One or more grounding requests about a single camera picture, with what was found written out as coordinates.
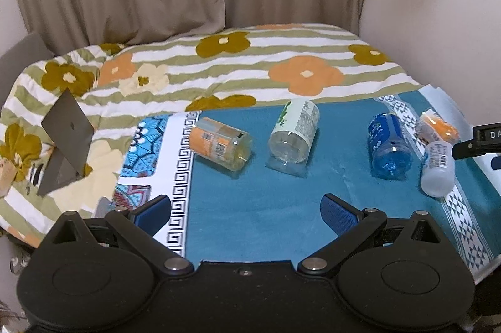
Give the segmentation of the orange label clear cup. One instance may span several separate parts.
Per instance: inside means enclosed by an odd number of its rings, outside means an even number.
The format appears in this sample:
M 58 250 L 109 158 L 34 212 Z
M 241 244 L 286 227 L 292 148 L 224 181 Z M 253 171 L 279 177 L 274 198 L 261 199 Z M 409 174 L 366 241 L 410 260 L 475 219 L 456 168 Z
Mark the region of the orange label clear cup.
M 208 117 L 200 118 L 189 135 L 191 151 L 231 172 L 240 171 L 248 163 L 251 143 L 246 131 Z

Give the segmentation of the white paper sheet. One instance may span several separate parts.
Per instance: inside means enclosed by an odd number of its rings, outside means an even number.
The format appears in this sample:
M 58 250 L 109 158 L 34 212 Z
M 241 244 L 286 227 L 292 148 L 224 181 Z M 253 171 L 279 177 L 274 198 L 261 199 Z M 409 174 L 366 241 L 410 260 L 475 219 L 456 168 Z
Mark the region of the white paper sheet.
M 419 92 L 445 122 L 453 125 L 458 130 L 460 139 L 467 140 L 472 137 L 472 125 L 459 109 L 458 104 L 445 90 L 427 84 L 420 88 Z

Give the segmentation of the blue plastic cup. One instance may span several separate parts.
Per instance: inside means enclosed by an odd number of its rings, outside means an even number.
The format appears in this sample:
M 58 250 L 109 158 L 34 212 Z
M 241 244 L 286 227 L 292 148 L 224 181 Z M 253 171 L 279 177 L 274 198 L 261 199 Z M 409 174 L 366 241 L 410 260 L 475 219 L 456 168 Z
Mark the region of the blue plastic cup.
M 385 180 L 404 180 L 412 166 L 410 146 L 396 114 L 376 115 L 368 127 L 371 174 Z

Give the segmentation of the white green label clear cup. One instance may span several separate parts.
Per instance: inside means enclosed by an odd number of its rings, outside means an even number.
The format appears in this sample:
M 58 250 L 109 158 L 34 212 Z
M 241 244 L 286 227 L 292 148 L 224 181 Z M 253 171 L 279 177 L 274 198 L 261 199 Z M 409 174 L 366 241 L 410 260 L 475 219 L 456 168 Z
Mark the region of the white green label clear cup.
M 319 117 L 319 109 L 312 101 L 288 101 L 267 142 L 270 153 L 267 166 L 283 174 L 306 177 Z

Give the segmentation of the grey headboard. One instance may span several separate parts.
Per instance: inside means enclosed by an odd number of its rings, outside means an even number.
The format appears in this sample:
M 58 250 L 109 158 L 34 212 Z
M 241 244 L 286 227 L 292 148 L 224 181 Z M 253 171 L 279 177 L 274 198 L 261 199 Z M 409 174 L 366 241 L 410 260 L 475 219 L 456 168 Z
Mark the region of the grey headboard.
M 21 75 L 25 68 L 37 61 L 48 60 L 53 57 L 54 53 L 45 45 L 41 35 L 36 32 L 28 34 L 2 55 L 0 62 L 1 105 L 7 100 L 16 78 Z

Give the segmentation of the blue patterned mat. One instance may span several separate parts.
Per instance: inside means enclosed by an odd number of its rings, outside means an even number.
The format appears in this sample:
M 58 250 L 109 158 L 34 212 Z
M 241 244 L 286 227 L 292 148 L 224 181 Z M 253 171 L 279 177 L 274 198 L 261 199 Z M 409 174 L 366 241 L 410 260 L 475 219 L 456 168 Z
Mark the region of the blue patterned mat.
M 190 150 L 189 133 L 197 113 L 146 118 L 137 125 L 113 200 L 136 208 L 158 195 L 168 196 L 172 208 L 153 223 L 155 238 L 192 263 L 300 261 L 334 238 L 320 216 L 320 200 L 327 193 L 394 218 L 425 210 L 477 273 L 500 254 L 500 175 L 466 159 L 456 165 L 451 194 L 439 199 L 424 194 L 420 171 L 425 146 L 414 126 L 427 110 L 468 129 L 456 104 L 444 94 L 432 99 L 428 88 L 320 105 L 318 130 L 302 177 L 267 165 L 267 142 L 279 107 L 207 113 L 251 135 L 252 155 L 237 173 Z M 411 148 L 412 165 L 403 180 L 383 180 L 371 173 L 368 127 L 383 112 L 399 117 Z

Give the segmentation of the floral striped quilt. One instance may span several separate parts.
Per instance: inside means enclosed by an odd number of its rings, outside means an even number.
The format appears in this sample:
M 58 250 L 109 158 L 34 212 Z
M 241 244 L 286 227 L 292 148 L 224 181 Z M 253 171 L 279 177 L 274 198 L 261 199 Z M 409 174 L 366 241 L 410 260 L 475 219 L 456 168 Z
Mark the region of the floral striped quilt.
M 142 45 L 101 44 L 32 63 L 1 110 L 1 155 L 17 175 L 1 199 L 1 227 L 37 247 L 65 211 L 89 217 L 111 197 L 141 119 L 173 112 L 280 105 L 301 96 L 354 101 L 416 90 L 380 49 L 326 24 L 260 25 Z M 84 178 L 38 195 L 54 144 L 42 122 L 69 91 L 94 128 Z

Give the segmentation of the translucent white cup blue logo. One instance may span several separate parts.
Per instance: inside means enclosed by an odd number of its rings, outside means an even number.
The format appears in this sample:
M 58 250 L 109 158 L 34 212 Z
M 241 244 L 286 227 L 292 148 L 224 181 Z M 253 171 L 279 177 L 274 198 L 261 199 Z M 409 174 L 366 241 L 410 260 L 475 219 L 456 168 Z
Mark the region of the translucent white cup blue logo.
M 454 185 L 452 145 L 444 140 L 432 141 L 425 149 L 420 187 L 426 195 L 442 198 L 453 190 Z

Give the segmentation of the orange wrapped clear cup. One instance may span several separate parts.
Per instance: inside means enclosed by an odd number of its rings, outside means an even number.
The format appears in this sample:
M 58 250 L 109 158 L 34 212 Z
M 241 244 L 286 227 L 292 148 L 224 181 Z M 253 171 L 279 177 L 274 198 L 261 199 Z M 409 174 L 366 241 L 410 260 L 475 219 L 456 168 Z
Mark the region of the orange wrapped clear cup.
M 432 109 L 421 113 L 414 130 L 426 145 L 438 140 L 448 142 L 451 145 L 459 142 L 458 130 L 439 117 Z

